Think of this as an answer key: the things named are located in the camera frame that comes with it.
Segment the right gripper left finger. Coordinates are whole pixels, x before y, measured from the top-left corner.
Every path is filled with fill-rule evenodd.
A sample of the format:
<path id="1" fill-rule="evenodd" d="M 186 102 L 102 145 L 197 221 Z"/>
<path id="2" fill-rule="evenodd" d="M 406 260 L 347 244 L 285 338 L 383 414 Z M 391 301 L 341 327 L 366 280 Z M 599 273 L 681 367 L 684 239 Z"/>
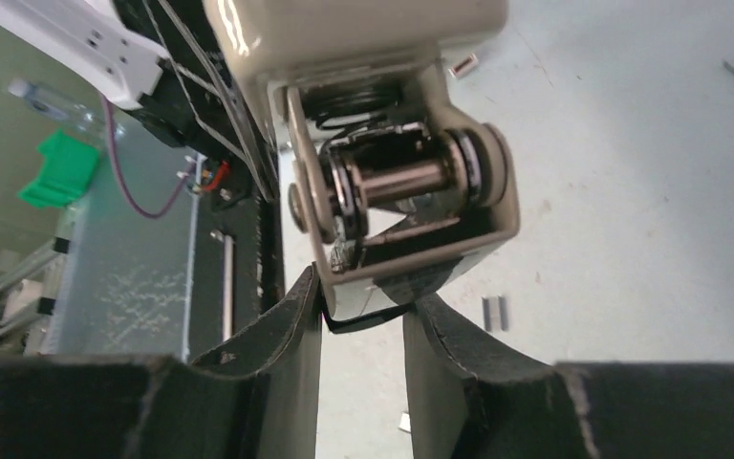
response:
<path id="1" fill-rule="evenodd" d="M 192 363 L 0 357 L 0 458 L 312 458 L 319 276 Z"/>

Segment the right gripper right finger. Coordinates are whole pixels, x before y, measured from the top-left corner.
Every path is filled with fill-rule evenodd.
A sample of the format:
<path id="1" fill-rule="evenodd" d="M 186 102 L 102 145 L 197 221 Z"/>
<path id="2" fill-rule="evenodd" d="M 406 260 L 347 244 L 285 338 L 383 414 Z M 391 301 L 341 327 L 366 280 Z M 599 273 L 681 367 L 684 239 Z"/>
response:
<path id="1" fill-rule="evenodd" d="M 545 364 L 435 295 L 403 339 L 418 458 L 734 458 L 734 363 Z"/>

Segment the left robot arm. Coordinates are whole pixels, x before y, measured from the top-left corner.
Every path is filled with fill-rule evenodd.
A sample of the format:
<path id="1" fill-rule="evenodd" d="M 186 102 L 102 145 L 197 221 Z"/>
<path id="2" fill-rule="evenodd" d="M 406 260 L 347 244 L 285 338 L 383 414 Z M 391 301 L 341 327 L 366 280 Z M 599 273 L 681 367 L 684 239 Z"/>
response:
<path id="1" fill-rule="evenodd" d="M 168 51 L 124 27 L 110 1 L 0 1 L 0 26 L 92 84 L 123 110 L 138 110 Z"/>

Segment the beige and black stapler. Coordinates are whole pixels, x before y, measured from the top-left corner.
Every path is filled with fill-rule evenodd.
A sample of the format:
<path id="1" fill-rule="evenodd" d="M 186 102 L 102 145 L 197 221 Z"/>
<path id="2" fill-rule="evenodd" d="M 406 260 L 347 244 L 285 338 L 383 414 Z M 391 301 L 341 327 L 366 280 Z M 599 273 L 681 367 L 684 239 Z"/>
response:
<path id="1" fill-rule="evenodd" d="M 504 135 L 451 100 L 457 60 L 506 1 L 206 1 L 256 141 L 288 140 L 287 201 L 326 317 L 355 326 L 432 295 L 521 228 Z"/>

